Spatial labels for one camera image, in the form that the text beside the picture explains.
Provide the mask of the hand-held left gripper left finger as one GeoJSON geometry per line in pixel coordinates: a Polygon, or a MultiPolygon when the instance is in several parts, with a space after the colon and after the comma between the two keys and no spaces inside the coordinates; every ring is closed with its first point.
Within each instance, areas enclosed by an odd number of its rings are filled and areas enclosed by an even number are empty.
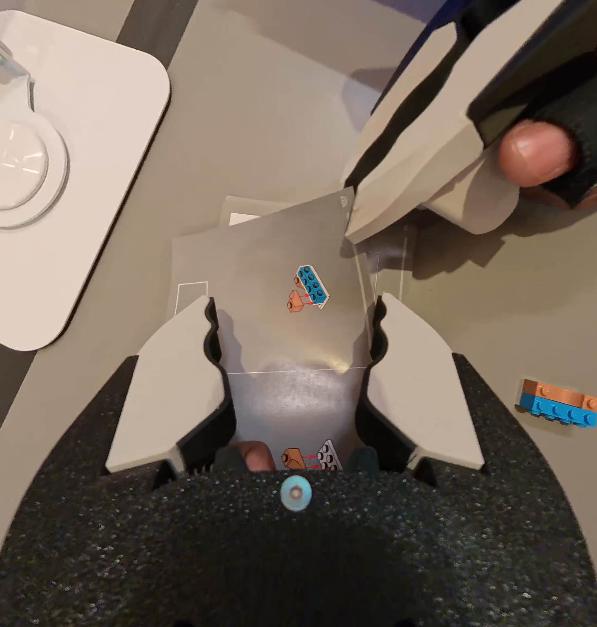
{"type": "Polygon", "coordinates": [[[228,375],[221,365],[212,297],[201,296],[139,351],[106,470],[166,461],[174,474],[200,471],[236,432],[228,375]]]}

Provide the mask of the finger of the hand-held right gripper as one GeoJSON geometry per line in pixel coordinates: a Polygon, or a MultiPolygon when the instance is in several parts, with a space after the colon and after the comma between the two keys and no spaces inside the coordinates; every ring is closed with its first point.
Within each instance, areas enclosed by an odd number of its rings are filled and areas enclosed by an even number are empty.
{"type": "MultiPolygon", "coordinates": [[[[418,38],[430,24],[457,21],[473,2],[443,2],[418,38]]],[[[475,161],[475,157],[483,152],[474,126],[463,113],[461,94],[470,94],[469,86],[477,84],[475,78],[464,78],[462,66],[467,63],[473,64],[468,69],[491,65],[490,61],[482,60],[480,53],[470,52],[467,48],[435,99],[403,131],[380,165],[356,191],[353,189],[355,201],[346,236],[354,243],[375,235],[424,205],[457,174],[465,157],[475,161]]]]}
{"type": "Polygon", "coordinates": [[[373,109],[343,173],[343,186],[355,191],[385,159],[397,139],[428,105],[449,78],[470,44],[459,21],[430,24],[408,51],[373,109]]]}

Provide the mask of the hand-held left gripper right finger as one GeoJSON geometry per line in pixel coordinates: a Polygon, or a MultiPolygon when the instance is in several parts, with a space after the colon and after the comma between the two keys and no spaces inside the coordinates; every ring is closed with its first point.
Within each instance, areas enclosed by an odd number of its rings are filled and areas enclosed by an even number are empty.
{"type": "Polygon", "coordinates": [[[485,459],[448,344],[394,295],[378,296],[355,412],[371,470],[417,472],[435,460],[480,471],[485,459]]]}

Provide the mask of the grey desk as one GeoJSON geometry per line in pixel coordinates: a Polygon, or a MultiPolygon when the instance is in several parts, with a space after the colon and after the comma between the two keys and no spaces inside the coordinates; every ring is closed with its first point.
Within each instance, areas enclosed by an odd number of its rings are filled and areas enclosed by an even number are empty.
{"type": "MultiPolygon", "coordinates": [[[[199,1],[172,98],[75,315],[39,351],[0,428],[0,546],[37,469],[166,316],[170,239],[217,224],[227,195],[333,191],[371,109],[436,1],[199,1]]],[[[523,203],[501,229],[418,236],[404,301],[506,404],[520,378],[597,396],[597,211],[523,203]]],[[[517,413],[560,479],[597,564],[597,428],[517,413]]]]}

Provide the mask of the person's right hand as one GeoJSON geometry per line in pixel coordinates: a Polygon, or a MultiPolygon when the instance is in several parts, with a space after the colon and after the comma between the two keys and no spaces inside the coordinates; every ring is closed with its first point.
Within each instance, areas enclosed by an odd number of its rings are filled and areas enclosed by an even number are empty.
{"type": "Polygon", "coordinates": [[[585,81],[595,77],[593,57],[583,55],[556,68],[525,109],[534,118],[522,118],[502,138],[498,165],[536,202],[569,209],[556,194],[559,184],[551,181],[576,172],[586,175],[590,189],[574,208],[597,205],[597,91],[577,77],[580,71],[585,71],[585,81]]]}

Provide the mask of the person's left hand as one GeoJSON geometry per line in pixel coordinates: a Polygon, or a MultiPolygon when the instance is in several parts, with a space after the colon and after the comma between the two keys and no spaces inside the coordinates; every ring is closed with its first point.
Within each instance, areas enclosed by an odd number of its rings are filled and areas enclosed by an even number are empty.
{"type": "Polygon", "coordinates": [[[261,441],[231,443],[248,472],[274,472],[276,463],[267,444],[261,441]]]}

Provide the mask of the blue orange brick assembly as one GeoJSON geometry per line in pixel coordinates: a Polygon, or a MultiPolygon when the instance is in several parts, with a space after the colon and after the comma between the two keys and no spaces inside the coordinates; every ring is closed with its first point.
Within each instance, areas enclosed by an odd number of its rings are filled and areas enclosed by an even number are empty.
{"type": "Polygon", "coordinates": [[[597,426],[597,397],[541,381],[523,379],[517,405],[533,416],[563,425],[582,428],[597,426]]]}

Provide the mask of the translucent round dome stand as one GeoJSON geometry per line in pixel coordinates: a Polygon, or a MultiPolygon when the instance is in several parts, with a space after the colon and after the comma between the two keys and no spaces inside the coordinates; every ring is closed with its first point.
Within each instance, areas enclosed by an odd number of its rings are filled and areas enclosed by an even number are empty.
{"type": "Polygon", "coordinates": [[[38,220],[64,189],[65,141],[34,106],[34,79],[0,41],[0,230],[38,220]]]}

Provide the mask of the white rounded base plate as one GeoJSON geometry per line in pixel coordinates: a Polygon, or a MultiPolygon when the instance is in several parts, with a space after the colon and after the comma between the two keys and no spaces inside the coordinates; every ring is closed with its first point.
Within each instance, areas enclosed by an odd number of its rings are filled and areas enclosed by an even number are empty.
{"type": "Polygon", "coordinates": [[[0,344],[42,349],[66,328],[170,98],[160,61],[17,11],[0,41],[65,141],[67,182],[33,223],[0,230],[0,344]]]}

